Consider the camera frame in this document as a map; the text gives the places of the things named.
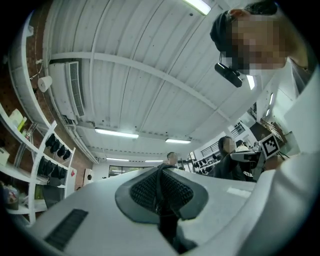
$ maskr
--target air conditioner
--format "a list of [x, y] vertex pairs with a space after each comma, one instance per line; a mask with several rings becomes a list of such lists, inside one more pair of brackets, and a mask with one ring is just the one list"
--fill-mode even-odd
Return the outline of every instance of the air conditioner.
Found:
[[49, 65], [52, 77], [52, 94], [61, 115], [77, 120], [85, 115], [82, 101], [79, 62], [54, 63]]

